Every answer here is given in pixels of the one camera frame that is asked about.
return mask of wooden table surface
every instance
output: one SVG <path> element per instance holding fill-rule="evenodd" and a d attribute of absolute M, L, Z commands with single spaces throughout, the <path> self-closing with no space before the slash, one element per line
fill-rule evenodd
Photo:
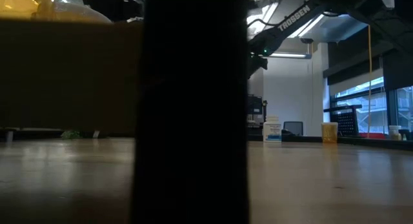
<path fill-rule="evenodd" d="M 413 223 L 413 153 L 249 144 L 252 223 Z"/>
<path fill-rule="evenodd" d="M 0 143 L 1 223 L 127 223 L 133 155 L 133 139 Z M 411 152 L 251 142 L 248 164 L 253 224 L 413 223 Z"/>

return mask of window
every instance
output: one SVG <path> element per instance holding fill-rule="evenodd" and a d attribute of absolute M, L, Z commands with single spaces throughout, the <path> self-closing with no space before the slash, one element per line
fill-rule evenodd
<path fill-rule="evenodd" d="M 384 78 L 380 77 L 377 79 L 373 79 L 372 80 L 372 89 L 375 88 L 381 88 L 383 87 L 385 84 Z M 368 91 L 368 88 L 370 86 L 369 82 L 363 83 L 362 85 L 358 85 L 354 88 L 350 88 L 347 89 L 346 91 L 342 91 L 336 94 L 336 97 L 343 97 L 343 96 L 348 96 L 348 95 L 352 95 L 352 94 L 357 94 L 359 92 L 364 92 L 364 91 Z"/>
<path fill-rule="evenodd" d="M 397 90 L 398 125 L 403 130 L 413 131 L 413 87 Z"/>
<path fill-rule="evenodd" d="M 383 85 L 383 77 L 372 80 L 370 133 L 388 134 L 387 99 Z M 336 106 L 362 105 L 362 108 L 357 109 L 357 121 L 360 133 L 368 132 L 368 88 L 369 82 L 363 83 L 362 85 L 337 93 L 335 100 L 333 100 Z"/>
<path fill-rule="evenodd" d="M 362 105 L 357 109 L 357 122 L 360 133 L 367 133 L 368 130 L 368 95 L 352 99 L 338 101 L 337 106 Z M 387 100 L 386 93 L 374 94 L 370 101 L 371 124 L 370 133 L 388 134 L 387 126 Z"/>

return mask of black rack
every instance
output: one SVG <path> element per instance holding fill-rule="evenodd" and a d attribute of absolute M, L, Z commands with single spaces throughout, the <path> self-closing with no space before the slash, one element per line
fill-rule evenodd
<path fill-rule="evenodd" d="M 324 112 L 330 112 L 331 122 L 338 123 L 339 136 L 358 136 L 359 127 L 356 109 L 361 107 L 361 105 L 347 105 L 342 107 L 327 108 L 324 109 Z M 342 110 L 351 110 L 351 112 L 336 113 L 337 111 Z"/>
<path fill-rule="evenodd" d="M 263 115 L 263 121 L 267 120 L 267 101 L 263 101 L 262 97 L 255 97 L 248 95 L 248 114 Z M 262 141 L 263 140 L 263 124 L 247 125 L 247 139 L 248 141 Z"/>

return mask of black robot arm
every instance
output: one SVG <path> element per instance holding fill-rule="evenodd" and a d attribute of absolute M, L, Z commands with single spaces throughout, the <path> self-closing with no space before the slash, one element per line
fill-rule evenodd
<path fill-rule="evenodd" d="M 326 9 L 326 5 L 319 5 L 314 0 L 307 1 L 275 27 L 266 29 L 254 36 L 248 42 L 251 53 L 259 56 L 270 56 L 288 36 L 311 19 L 322 14 Z"/>

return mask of white wall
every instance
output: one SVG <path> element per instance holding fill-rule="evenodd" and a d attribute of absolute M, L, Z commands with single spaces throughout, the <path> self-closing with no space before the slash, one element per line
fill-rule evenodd
<path fill-rule="evenodd" d="M 279 116 L 281 123 L 302 121 L 304 135 L 321 136 L 323 109 L 329 104 L 324 99 L 327 68 L 327 44 L 320 44 L 312 59 L 268 58 L 268 70 L 263 71 L 267 113 Z"/>
<path fill-rule="evenodd" d="M 323 79 L 323 71 L 328 69 L 328 45 L 318 44 L 312 56 L 312 86 L 314 86 L 314 102 L 312 122 L 309 124 L 309 136 L 320 136 L 320 122 L 330 122 L 330 114 L 323 110 L 330 108 L 330 90 L 327 79 Z"/>
<path fill-rule="evenodd" d="M 264 70 L 258 69 L 248 80 L 248 94 L 264 96 Z"/>

